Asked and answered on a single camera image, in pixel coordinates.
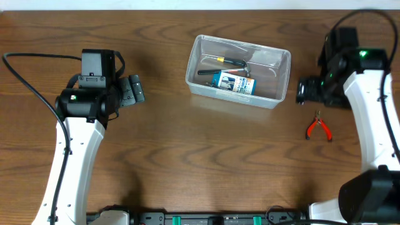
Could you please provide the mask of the small black handled claw hammer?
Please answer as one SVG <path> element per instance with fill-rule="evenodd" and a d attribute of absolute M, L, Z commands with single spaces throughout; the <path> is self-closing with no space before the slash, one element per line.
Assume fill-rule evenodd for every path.
<path fill-rule="evenodd" d="M 223 61 L 223 63 L 226 64 L 232 64 L 233 66 L 238 66 L 238 68 L 235 69 L 209 69 L 209 70 L 199 70 L 197 72 L 198 75 L 203 76 L 203 75 L 210 75 L 210 74 L 217 74 L 220 72 L 224 73 L 238 73 L 238 72 L 244 72 L 244 76 L 246 78 L 250 78 L 250 68 L 247 65 L 246 61 Z"/>

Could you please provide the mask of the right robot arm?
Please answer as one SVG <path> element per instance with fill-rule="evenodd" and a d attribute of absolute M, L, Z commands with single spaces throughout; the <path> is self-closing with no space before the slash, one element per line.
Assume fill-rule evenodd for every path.
<path fill-rule="evenodd" d="M 319 76 L 299 80 L 296 101 L 350 109 L 361 147 L 361 173 L 343 184 L 338 197 L 309 206 L 311 220 L 349 224 L 399 223 L 399 152 L 391 136 L 399 120 L 383 49 L 359 47 L 354 27 L 327 34 Z"/>

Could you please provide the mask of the red handled pliers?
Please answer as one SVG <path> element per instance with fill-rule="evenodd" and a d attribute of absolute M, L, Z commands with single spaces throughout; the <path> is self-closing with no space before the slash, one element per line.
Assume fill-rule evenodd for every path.
<path fill-rule="evenodd" d="M 328 128 L 328 126 L 326 125 L 326 123 L 321 119 L 321 112 L 320 111 L 316 111 L 314 119 L 312 120 L 312 122 L 310 123 L 310 125 L 307 127 L 306 129 L 306 133 L 305 133 L 305 138 L 306 140 L 310 140 L 311 138 L 311 133 L 314 130 L 314 128 L 320 125 L 323 129 L 323 131 L 326 134 L 327 137 L 327 141 L 331 142 L 333 140 L 333 135 L 331 130 Z"/>

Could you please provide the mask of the black yellow handled screwdriver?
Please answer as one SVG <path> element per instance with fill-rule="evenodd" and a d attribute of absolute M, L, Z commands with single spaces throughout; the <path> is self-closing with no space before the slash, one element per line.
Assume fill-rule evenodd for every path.
<path fill-rule="evenodd" d="M 236 66 L 239 68 L 245 68 L 247 66 L 247 62 L 242 59 L 233 59 L 229 57 L 212 55 L 204 55 L 201 63 L 208 66 Z"/>

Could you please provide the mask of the clear plastic storage container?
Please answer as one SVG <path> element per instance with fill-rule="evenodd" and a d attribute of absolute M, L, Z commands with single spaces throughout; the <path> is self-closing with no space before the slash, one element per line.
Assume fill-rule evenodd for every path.
<path fill-rule="evenodd" d="M 253 95 L 227 91 L 212 86 L 213 74 L 200 76 L 199 70 L 235 69 L 236 66 L 208 66 L 201 63 L 204 55 L 242 59 L 256 80 Z M 262 46 L 220 37 L 198 35 L 191 50 L 186 71 L 186 83 L 193 94 L 235 103 L 273 109 L 286 96 L 291 70 L 291 53 L 285 49 Z"/>

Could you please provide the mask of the blue white screwdriver set box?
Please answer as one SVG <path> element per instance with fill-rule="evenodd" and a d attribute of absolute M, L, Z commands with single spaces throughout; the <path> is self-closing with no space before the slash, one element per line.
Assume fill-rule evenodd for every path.
<path fill-rule="evenodd" d="M 211 86 L 235 93 L 253 95 L 256 89 L 256 80 L 227 72 L 218 72 L 213 74 Z"/>

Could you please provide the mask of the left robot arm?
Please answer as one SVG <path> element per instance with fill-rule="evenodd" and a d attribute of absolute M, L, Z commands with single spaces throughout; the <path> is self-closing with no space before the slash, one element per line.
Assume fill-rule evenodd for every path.
<path fill-rule="evenodd" d="M 108 122 L 120 108 L 145 100 L 139 77 L 124 76 L 117 59 L 123 60 L 118 51 L 82 50 L 81 72 L 56 98 L 56 149 L 34 224 L 86 224 L 94 161 Z"/>

